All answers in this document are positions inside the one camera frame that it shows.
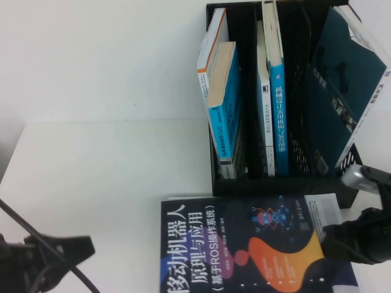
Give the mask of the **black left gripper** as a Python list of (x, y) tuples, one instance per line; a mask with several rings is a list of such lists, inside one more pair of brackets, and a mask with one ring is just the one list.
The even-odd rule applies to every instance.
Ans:
[(90, 236), (24, 238), (11, 244), (1, 234), (1, 292), (47, 292), (61, 281), (61, 270), (95, 254)]

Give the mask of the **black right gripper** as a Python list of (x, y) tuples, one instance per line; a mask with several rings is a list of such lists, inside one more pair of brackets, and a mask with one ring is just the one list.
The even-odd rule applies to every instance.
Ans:
[(327, 259), (349, 262), (381, 263), (390, 260), (390, 173), (364, 166), (366, 179), (376, 184), (382, 209), (371, 208), (367, 214), (367, 253), (356, 237), (355, 221), (323, 228), (322, 251)]

